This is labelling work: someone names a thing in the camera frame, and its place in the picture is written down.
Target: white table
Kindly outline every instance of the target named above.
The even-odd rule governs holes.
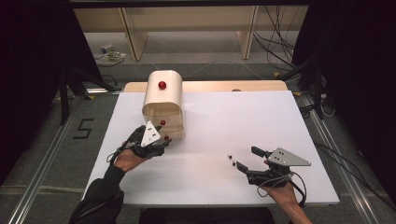
[[[128,173],[120,187],[124,203],[139,207],[263,206],[273,204],[232,165],[266,170],[252,154],[256,146],[277,147],[312,162],[291,167],[304,179],[306,204],[337,204],[339,199],[312,143],[290,91],[184,92],[186,137],[165,153]],[[141,124],[145,93],[120,94],[88,185],[103,177],[106,158]],[[295,176],[293,181],[301,188]]]

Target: floor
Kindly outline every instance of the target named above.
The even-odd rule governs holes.
[[[271,37],[271,34],[270,32],[260,33],[265,37]],[[294,44],[298,32],[288,32],[283,35],[287,35],[289,42]],[[234,32],[152,33],[149,35],[140,62],[133,62],[130,59],[123,34],[86,34],[86,37],[95,58],[102,56],[99,48],[105,44],[112,44],[116,51],[126,54],[124,62],[113,67],[100,68],[102,74],[110,74],[115,79],[122,80],[119,83],[120,86],[129,79],[134,80],[134,77],[131,77],[132,74],[129,73],[123,75],[127,76],[126,79],[121,75],[118,77],[118,74],[122,72],[126,73],[125,71],[130,71],[129,69],[140,72],[149,69],[156,70],[156,67],[162,68],[166,65],[180,67],[185,75],[193,74],[200,69],[202,73],[211,74],[213,73],[211,69],[218,69],[215,64],[222,66],[221,68],[224,66],[241,67],[246,72],[244,73],[246,77],[240,75],[239,79],[252,76],[251,71],[248,71],[245,65],[252,68],[262,65],[270,67],[268,63],[274,63],[287,68],[279,59],[269,57],[257,41],[253,42],[249,59],[242,60]],[[287,60],[282,48],[276,47],[273,51],[277,52],[280,58]],[[114,63],[103,59],[97,62],[101,65]],[[280,74],[285,73],[277,69],[265,71],[267,71],[266,79],[273,79],[274,71]],[[297,80],[287,82],[290,90],[298,90],[296,82]],[[111,119],[111,108],[117,102],[117,94],[94,95],[94,100],[73,99],[72,94],[70,98],[73,118],[67,128],[62,129],[59,126],[61,108],[59,100],[55,98],[52,109],[47,115],[48,118],[43,123],[36,140],[31,148],[23,153],[7,181],[0,188],[0,223],[8,223],[13,215],[20,215],[20,218],[12,219],[19,220],[12,223],[67,223],[68,217],[81,199],[92,165],[102,144],[101,140]],[[307,93],[297,97],[296,104],[309,105],[311,100]],[[324,109],[332,110],[327,105]],[[78,127],[83,119],[88,120],[87,122],[95,127],[90,136],[91,141],[75,138],[81,135]],[[356,145],[341,118],[335,114],[332,117],[325,117],[324,120],[318,120],[316,114],[311,113],[311,116],[304,121],[314,142],[329,144],[332,148],[339,150],[343,156],[359,167],[373,189],[389,200],[365,159],[357,153]],[[59,137],[59,132],[64,133],[62,138]],[[56,145],[54,139],[60,140],[61,144]],[[352,184],[351,187],[349,183],[348,175],[343,174],[343,169],[329,159],[323,151],[319,150],[318,153],[339,194],[340,203],[329,207],[306,207],[305,212],[315,223],[396,223],[394,211],[360,183],[356,186],[358,186],[357,191],[361,193],[356,192],[356,189],[352,188],[354,185]],[[48,161],[48,167],[43,168],[42,161]],[[27,191],[32,188],[30,184],[34,179],[41,179],[37,183],[36,192],[27,194]],[[276,217],[276,223],[288,223],[288,219],[277,207],[270,209]],[[125,206],[118,222],[137,223],[139,213],[139,208]]]

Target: small red bead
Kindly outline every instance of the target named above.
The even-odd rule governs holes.
[[[160,90],[165,90],[166,89],[166,82],[161,81],[158,83],[158,87],[160,88]]]

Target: person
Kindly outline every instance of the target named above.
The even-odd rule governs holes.
[[[126,173],[132,171],[138,165],[147,160],[150,160],[150,158],[140,158],[136,156],[132,150],[123,150],[117,157],[114,165],[107,168],[104,178],[95,179],[89,185],[84,199],[78,204],[72,213],[69,223],[116,223],[117,216],[119,215],[123,205],[123,191],[120,189],[120,182]],[[284,188],[270,190],[263,187],[263,189],[269,193],[269,196],[272,197],[286,213],[292,223],[311,223],[304,210],[298,204],[293,186],[290,183],[288,183]],[[158,220],[158,215],[162,216],[161,219],[163,223],[166,223],[164,219],[166,218],[166,213],[169,211],[175,211],[175,209],[147,209],[143,212],[140,223],[160,223],[158,221],[153,221]],[[258,212],[254,212],[254,215],[262,216],[263,218],[264,216],[270,216],[266,217],[265,220],[270,220],[269,223],[275,223],[272,218],[272,214],[268,209],[256,211]],[[234,214],[236,217],[241,217],[237,212],[227,212],[224,211],[224,209],[222,212],[224,214]]]

